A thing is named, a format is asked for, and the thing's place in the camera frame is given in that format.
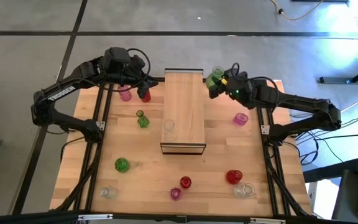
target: green glass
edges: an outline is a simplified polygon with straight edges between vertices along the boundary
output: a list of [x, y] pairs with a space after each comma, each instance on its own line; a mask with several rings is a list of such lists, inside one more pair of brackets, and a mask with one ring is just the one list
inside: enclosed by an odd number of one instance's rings
[[216, 66], [212, 69], [212, 73], [208, 75], [205, 84], [207, 88], [211, 86], [215, 86], [215, 83], [212, 81], [212, 77], [216, 78], [217, 80], [221, 80], [224, 74], [223, 68]]
[[143, 111], [139, 110], [136, 112], [136, 116], [138, 117], [137, 123], [141, 128], [147, 128], [147, 126], [150, 124], [149, 119], [144, 116]]
[[129, 161], [125, 158], [116, 160], [116, 170], [118, 172], [126, 172], [129, 169]]

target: metal bracket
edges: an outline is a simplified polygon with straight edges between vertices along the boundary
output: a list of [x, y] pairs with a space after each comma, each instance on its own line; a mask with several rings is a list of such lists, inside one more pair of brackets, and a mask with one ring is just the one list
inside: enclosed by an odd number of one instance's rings
[[261, 223], [261, 224], [285, 224], [285, 220], [276, 220], [270, 218], [251, 218], [251, 223]]
[[262, 134], [269, 134], [270, 125], [261, 125], [260, 131], [262, 132]]
[[79, 215], [78, 221], [112, 219], [112, 214]]
[[104, 128], [106, 127], [106, 122], [104, 121], [97, 121], [96, 125], [99, 127], [100, 131], [104, 131]]

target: transparent cup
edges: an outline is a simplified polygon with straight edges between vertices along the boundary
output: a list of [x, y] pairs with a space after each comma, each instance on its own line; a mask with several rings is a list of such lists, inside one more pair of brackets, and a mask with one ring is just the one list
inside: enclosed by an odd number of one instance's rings
[[234, 195], [237, 198], [246, 199], [255, 193], [255, 188], [252, 184], [238, 183], [234, 186]]
[[112, 199], [114, 197], [117, 197], [118, 189], [115, 187], [103, 187], [100, 191], [100, 196], [106, 198], [106, 199]]
[[163, 123], [163, 129], [165, 132], [165, 140], [172, 141], [176, 139], [175, 134], [175, 122], [171, 119], [166, 119]]

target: black cable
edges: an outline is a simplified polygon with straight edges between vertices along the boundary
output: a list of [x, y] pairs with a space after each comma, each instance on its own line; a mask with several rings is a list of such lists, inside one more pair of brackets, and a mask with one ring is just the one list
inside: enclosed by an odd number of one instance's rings
[[73, 132], [75, 132], [75, 130], [68, 130], [68, 131], [64, 131], [64, 132], [60, 132], [60, 133], [56, 133], [56, 132], [47, 130], [47, 133], [49, 133], [49, 134], [68, 134], [70, 132], [73, 133]]
[[296, 98], [291, 98], [291, 99], [285, 99], [282, 101], [279, 101], [278, 103], [276, 103], [275, 107], [278, 107], [280, 104], [282, 104], [283, 102], [289, 101], [289, 100], [295, 100]]
[[283, 141], [285, 144], [290, 144], [291, 146], [293, 146], [296, 150], [298, 150], [298, 155], [299, 157], [301, 157], [301, 151], [299, 150], [298, 146], [296, 146], [295, 144], [292, 144], [290, 142], [287, 141]]
[[60, 151], [60, 162], [62, 162], [62, 160], [63, 160], [63, 153], [64, 153], [64, 151], [65, 151], [65, 147], [66, 147], [68, 144], [70, 144], [70, 143], [72, 143], [72, 142], [75, 142], [75, 141], [78, 141], [78, 140], [81, 140], [81, 139], [83, 139], [83, 138], [85, 138], [85, 137], [83, 136], [83, 137], [80, 137], [80, 138], [78, 138], [78, 139], [74, 139], [74, 140], [68, 141], [68, 142], [66, 142], [66, 143], [62, 146], [62, 150]]
[[115, 91], [115, 92], [118, 92], [118, 93], [119, 93], [119, 92], [124, 92], [124, 91], [128, 91], [128, 90], [130, 90], [130, 89], [133, 89], [133, 88], [137, 87], [138, 85], [140, 85], [142, 82], [144, 82], [144, 80], [146, 80], [146, 78], [148, 77], [148, 75], [149, 75], [149, 73], [150, 73], [150, 70], [151, 70], [151, 68], [152, 68], [152, 64], [150, 63], [150, 59], [149, 59], [149, 57], [146, 55], [146, 53], [143, 52], [143, 51], [140, 50], [140, 49], [137, 49], [137, 48], [130, 48], [130, 49], [128, 49], [127, 51], [130, 52], [131, 50], [140, 52], [140, 53], [146, 58], [146, 61], [147, 61], [148, 65], [149, 65], [149, 67], [148, 67], [148, 69], [147, 69], [147, 72], [146, 72], [146, 74], [144, 75], [143, 79], [142, 79], [141, 81], [139, 81], [138, 83], [136, 83], [135, 85], [133, 85], [133, 86], [131, 86], [131, 87], [125, 89], [125, 90], [112, 90], [112, 91]]
[[345, 136], [332, 136], [332, 137], [317, 139], [317, 140], [319, 141], [319, 140], [327, 140], [327, 139], [332, 139], [332, 138], [344, 138], [344, 137], [356, 137], [356, 136], [358, 136], [358, 134], [350, 134], [350, 135], [345, 135]]
[[[235, 66], [235, 65], [237, 65], [237, 72], [236, 72], [236, 74], [233, 73], [233, 70], [234, 70], [234, 66]], [[231, 69], [230, 69], [230, 72], [231, 72], [231, 75], [232, 75], [233, 79], [235, 79], [235, 81], [237, 81], [237, 82], [243, 82], [243, 81], [237, 79], [237, 75], [238, 75], [239, 72], [240, 72], [240, 64], [239, 64], [238, 62], [234, 62], [234, 63], [232, 64]]]
[[[301, 165], [302, 165], [302, 166], [311, 164], [311, 163], [314, 162], [314, 161], [317, 159], [317, 157], [318, 157], [319, 144], [318, 144], [318, 142], [317, 142], [317, 140], [316, 140], [316, 137], [314, 136], [314, 134], [313, 134], [311, 131], [307, 131], [307, 133], [310, 134], [310, 136], [313, 138], [314, 143], [316, 144], [316, 150], [314, 150], [314, 151], [312, 151], [312, 152], [309, 152], [309, 153], [307, 153], [307, 154], [305, 154], [305, 155], [300, 156], [300, 158], [303, 157], [303, 158], [301, 159]], [[310, 162], [302, 163], [309, 155], [312, 155], [313, 153], [314, 153], [314, 156], [313, 156], [313, 158], [312, 158], [312, 160], [311, 160]]]
[[304, 137], [305, 134], [306, 134], [306, 132], [303, 132], [300, 135], [298, 135], [297, 137], [293, 136], [293, 138], [295, 138], [295, 140], [297, 141], [297, 140], [301, 139], [302, 136]]
[[270, 156], [270, 158], [272, 159], [274, 157], [274, 151], [273, 151], [273, 153], [272, 153], [272, 155]]
[[68, 131], [64, 131], [64, 132], [61, 132], [61, 133], [55, 133], [55, 132], [53, 132], [53, 131], [48, 131], [48, 130], [47, 130], [47, 133], [49, 133], [49, 134], [67, 134]]
[[341, 158], [339, 158], [339, 157], [334, 153], [334, 151], [331, 149], [331, 147], [329, 146], [329, 144], [327, 143], [327, 141], [325, 141], [324, 139], [321, 139], [321, 138], [319, 138], [319, 137], [317, 137], [317, 140], [322, 140], [322, 141], [324, 141], [324, 142], [326, 143], [328, 149], [332, 152], [332, 154], [333, 154], [337, 159], [339, 159], [341, 162], [343, 162], [343, 160], [342, 160]]
[[[320, 133], [320, 132], [323, 132], [323, 130], [320, 130], [320, 131], [317, 131], [317, 132], [312, 132], [312, 131], [310, 131], [311, 133], [313, 133], [313, 135], [317, 135], [318, 133]], [[299, 135], [298, 137], [296, 137], [296, 141], [298, 141], [298, 140], [302, 140], [302, 139], [305, 139], [305, 138], [307, 138], [307, 136], [303, 136], [302, 138], [301, 138], [301, 136], [304, 134], [304, 133], [302, 133], [301, 135]]]

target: clear glass cup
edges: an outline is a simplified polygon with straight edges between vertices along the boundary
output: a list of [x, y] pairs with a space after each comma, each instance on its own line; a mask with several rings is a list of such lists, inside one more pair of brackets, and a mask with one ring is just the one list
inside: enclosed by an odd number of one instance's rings
[[255, 193], [252, 184], [238, 183], [234, 186], [234, 195], [237, 198], [246, 199]]
[[163, 128], [165, 132], [165, 140], [172, 141], [176, 139], [175, 122], [173, 122], [173, 120], [166, 119], [163, 123]]

